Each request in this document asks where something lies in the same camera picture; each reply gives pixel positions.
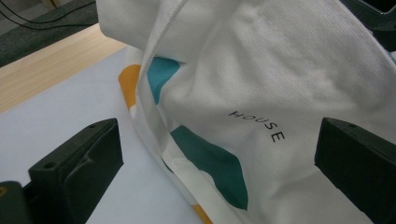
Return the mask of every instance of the black wire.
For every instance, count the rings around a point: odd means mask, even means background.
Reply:
[[[89,4],[87,4],[87,5],[85,5],[85,6],[82,6],[82,7],[78,7],[78,8],[76,8],[76,9],[74,9],[74,10],[72,10],[72,11],[66,13],[65,15],[63,15],[62,18],[63,18],[64,16],[70,14],[71,12],[73,12],[73,11],[75,11],[75,10],[77,10],[77,9],[86,7],[86,6],[90,5],[90,4],[92,4],[92,3],[89,3]],[[38,31],[51,30],[51,29],[56,29],[56,28],[60,28],[60,27],[92,26],[92,25],[93,25],[93,24],[66,24],[66,25],[57,25],[57,26],[51,26],[51,27],[45,27],[45,28],[41,28],[41,27],[40,27],[40,28],[35,28],[35,27],[30,27],[30,26],[27,26],[27,25],[24,25],[24,24],[18,23],[17,21],[12,20],[12,19],[9,18],[2,10],[0,10],[0,14],[3,15],[7,20],[14,22],[15,24],[17,24],[17,25],[19,25],[19,26],[21,26],[21,27],[28,28],[28,29],[32,29],[32,30],[38,30]]]
[[[64,17],[66,17],[67,15],[69,15],[70,13],[72,13],[72,12],[74,12],[74,11],[77,11],[77,10],[79,10],[79,9],[81,9],[81,8],[87,7],[87,6],[91,5],[91,4],[95,4],[96,2],[93,1],[93,2],[90,2],[90,3],[86,4],[86,5],[84,5],[84,6],[77,7],[77,8],[75,8],[75,9],[73,9],[73,10],[67,12],[66,14],[62,15],[60,18],[57,18],[57,19],[52,20],[52,21],[29,21],[29,20],[26,20],[25,18],[21,17],[21,16],[18,15],[16,12],[14,12],[11,8],[9,8],[3,1],[0,0],[0,3],[1,3],[6,9],[8,9],[12,14],[14,14],[15,16],[17,16],[18,18],[20,18],[20,19],[23,20],[23,21],[28,21],[28,22],[30,22],[30,23],[36,23],[36,24],[44,24],[44,23],[50,23],[50,22],[59,21],[59,20],[61,20],[62,18],[64,18]]]

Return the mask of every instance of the yellow shape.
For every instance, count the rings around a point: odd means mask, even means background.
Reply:
[[[136,104],[135,93],[139,72],[140,65],[133,64],[124,68],[119,75],[119,83],[128,109]]]
[[[194,211],[198,215],[198,217],[201,218],[201,220],[204,222],[204,224],[213,224],[213,222],[207,216],[206,212],[201,207],[201,205],[196,204],[196,205],[193,205],[192,208],[194,209]]]

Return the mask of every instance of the black lettering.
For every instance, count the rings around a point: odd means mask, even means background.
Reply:
[[[285,135],[283,135],[283,133],[274,133],[271,135],[271,137],[272,137],[273,141],[276,142],[274,136],[277,137],[277,140],[280,140],[280,137],[279,137],[280,135],[282,135],[282,138],[285,139]]]
[[[235,115],[236,118],[239,118],[239,117],[242,117],[242,116],[245,115],[245,114],[240,114],[240,115],[238,115],[238,114],[236,114],[236,113],[238,113],[238,111],[235,111],[235,112],[233,112],[232,114],[229,114],[228,116]]]
[[[246,117],[243,117],[243,119],[255,119],[256,117],[255,116],[246,116]]]
[[[264,123],[265,121],[268,121],[269,119],[264,119],[264,118],[260,118],[260,119],[256,119],[256,122],[259,122],[259,123]]]
[[[269,123],[269,125],[270,126],[267,126],[267,124],[264,124],[265,125],[265,127],[267,127],[267,129],[269,129],[269,130],[271,130],[271,129],[273,129],[274,128],[274,126],[276,126],[277,127],[277,125],[275,124],[275,123]]]

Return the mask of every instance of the teal patch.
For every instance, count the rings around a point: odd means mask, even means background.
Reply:
[[[188,128],[171,132],[186,158],[210,174],[224,199],[234,207],[248,209],[248,191],[239,160],[227,150],[206,142]]]
[[[180,64],[174,60],[157,57],[152,60],[148,68],[148,84],[156,105],[160,102],[163,85],[179,68]]]

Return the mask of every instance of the white fabric bag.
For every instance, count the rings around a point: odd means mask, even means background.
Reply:
[[[144,51],[134,126],[197,211],[372,223],[314,165],[323,117],[396,143],[396,66],[340,2],[100,0],[98,12],[105,35]]]

